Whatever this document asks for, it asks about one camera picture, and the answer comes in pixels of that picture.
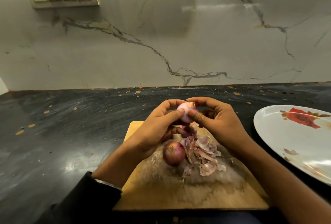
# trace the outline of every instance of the jacket sleeve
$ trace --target jacket sleeve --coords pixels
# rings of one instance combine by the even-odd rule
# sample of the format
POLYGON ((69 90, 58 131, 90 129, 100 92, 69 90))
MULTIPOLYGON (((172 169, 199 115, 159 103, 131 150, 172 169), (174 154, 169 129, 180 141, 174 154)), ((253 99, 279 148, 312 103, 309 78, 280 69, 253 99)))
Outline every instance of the jacket sleeve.
POLYGON ((61 203, 52 205, 35 223, 86 223, 109 219, 121 198, 121 190, 98 183, 91 174, 87 172, 61 203))

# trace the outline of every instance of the kitchen counter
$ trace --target kitchen counter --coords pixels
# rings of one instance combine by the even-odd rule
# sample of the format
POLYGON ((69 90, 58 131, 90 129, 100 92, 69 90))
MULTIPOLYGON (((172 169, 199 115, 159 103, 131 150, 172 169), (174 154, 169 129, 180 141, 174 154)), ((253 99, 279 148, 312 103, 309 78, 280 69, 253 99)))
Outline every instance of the kitchen counter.
MULTIPOLYGON (((254 114, 269 105, 289 104, 331 112, 331 83, 22 91, 0 96, 1 223, 34 221, 123 142, 131 121, 145 120, 166 99, 193 96, 210 96, 231 104, 258 144, 331 201, 330 186, 279 157, 253 126, 254 114)), ((176 215, 182 223, 195 223, 214 214, 217 211, 132 212, 123 218, 172 223, 176 215)), ((275 209, 256 214, 261 220, 282 218, 275 209)))

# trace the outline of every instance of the oval plate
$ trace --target oval plate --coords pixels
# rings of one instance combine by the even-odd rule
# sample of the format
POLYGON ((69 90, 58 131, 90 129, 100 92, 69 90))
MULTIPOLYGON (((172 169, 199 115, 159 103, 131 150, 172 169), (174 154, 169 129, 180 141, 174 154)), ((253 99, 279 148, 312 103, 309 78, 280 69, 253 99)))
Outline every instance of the oval plate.
POLYGON ((271 105, 255 113, 254 126, 278 155, 331 186, 331 113, 271 105))

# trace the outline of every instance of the red rose print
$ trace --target red rose print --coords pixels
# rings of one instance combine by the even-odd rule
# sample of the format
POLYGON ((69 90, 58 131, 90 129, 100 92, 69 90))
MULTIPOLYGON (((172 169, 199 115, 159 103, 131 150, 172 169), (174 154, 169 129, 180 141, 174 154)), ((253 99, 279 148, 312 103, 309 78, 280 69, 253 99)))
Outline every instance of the red rose print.
POLYGON ((330 117, 330 115, 328 115, 328 114, 319 115, 318 113, 312 113, 310 111, 305 112, 303 110, 295 109, 295 108, 292 108, 288 112, 281 111, 281 113, 285 120, 289 119, 296 123, 299 123, 299 124, 302 124, 305 126, 310 126, 314 129, 321 128, 320 126, 318 126, 317 124, 314 123, 315 119, 319 119, 320 117, 330 117))

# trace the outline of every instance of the wooden cutting board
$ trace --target wooden cutting board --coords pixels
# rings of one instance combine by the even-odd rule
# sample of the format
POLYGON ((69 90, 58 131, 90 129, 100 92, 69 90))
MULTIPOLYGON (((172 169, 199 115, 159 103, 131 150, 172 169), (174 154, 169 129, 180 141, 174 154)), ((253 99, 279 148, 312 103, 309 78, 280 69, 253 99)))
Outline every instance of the wooden cutting board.
MULTIPOLYGON (((143 123, 131 122, 127 140, 143 123)), ((210 133, 198 129, 199 135, 210 133)), ((181 182, 181 174, 162 159, 162 147, 148 159, 138 164, 126 184, 122 198, 114 210, 161 210, 161 209, 267 209, 269 198, 250 171, 239 161, 233 169, 227 165, 220 182, 181 182)))

